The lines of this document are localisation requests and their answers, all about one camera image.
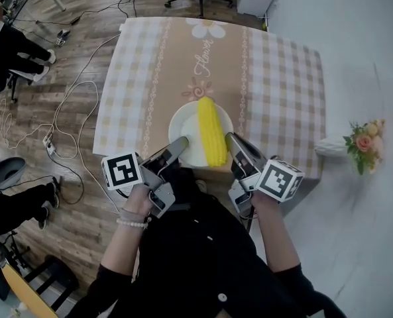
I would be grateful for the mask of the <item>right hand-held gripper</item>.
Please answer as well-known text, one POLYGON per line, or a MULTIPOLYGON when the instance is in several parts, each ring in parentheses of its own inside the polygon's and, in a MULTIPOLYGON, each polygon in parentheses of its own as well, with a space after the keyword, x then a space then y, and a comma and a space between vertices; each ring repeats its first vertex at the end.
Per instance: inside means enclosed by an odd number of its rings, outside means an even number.
POLYGON ((229 197, 238 213, 249 212, 255 191, 279 203, 293 198, 305 176, 302 171, 277 158, 265 158, 234 132, 225 135, 225 142, 233 157, 231 170, 235 177, 229 197))

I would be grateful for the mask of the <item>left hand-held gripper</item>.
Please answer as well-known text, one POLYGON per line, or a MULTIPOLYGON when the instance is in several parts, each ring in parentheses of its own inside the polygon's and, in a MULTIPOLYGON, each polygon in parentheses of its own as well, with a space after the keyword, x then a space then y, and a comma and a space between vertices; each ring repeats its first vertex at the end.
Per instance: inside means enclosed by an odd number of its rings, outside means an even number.
POLYGON ((146 160, 140 160, 136 152, 116 154, 102 159, 102 170, 107 189, 118 191, 124 187, 145 184, 149 187, 152 202, 151 214, 160 218, 176 201, 173 188, 161 173, 178 159, 189 146, 189 140, 181 136, 146 160))

